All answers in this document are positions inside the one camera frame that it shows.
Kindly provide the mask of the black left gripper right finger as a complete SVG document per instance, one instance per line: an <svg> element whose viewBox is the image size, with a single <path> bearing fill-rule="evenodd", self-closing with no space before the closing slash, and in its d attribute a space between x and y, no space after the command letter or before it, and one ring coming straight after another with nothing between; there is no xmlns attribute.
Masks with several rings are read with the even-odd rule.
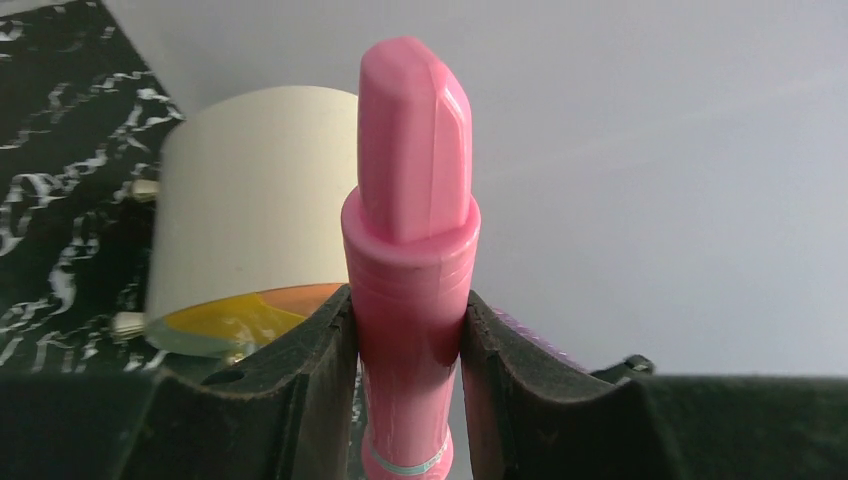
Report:
<svg viewBox="0 0 848 480"><path fill-rule="evenodd" d="M585 372L469 298L461 346L477 479L843 479L843 378Z"/></svg>

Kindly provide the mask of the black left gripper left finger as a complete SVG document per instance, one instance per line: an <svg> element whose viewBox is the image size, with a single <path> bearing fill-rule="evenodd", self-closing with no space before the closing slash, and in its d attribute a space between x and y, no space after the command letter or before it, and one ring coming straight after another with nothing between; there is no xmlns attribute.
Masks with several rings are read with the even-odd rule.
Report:
<svg viewBox="0 0 848 480"><path fill-rule="evenodd" d="M5 479L343 479L357 340L347 287L200 382L149 373L5 373Z"/></svg>

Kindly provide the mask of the pink microphone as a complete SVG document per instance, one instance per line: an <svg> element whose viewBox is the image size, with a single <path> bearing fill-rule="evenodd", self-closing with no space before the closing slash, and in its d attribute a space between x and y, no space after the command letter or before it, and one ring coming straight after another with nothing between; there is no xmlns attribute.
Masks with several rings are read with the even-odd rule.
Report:
<svg viewBox="0 0 848 480"><path fill-rule="evenodd" d="M481 230L472 110L420 40L362 57L356 188L341 211L370 479L443 479L455 364Z"/></svg>

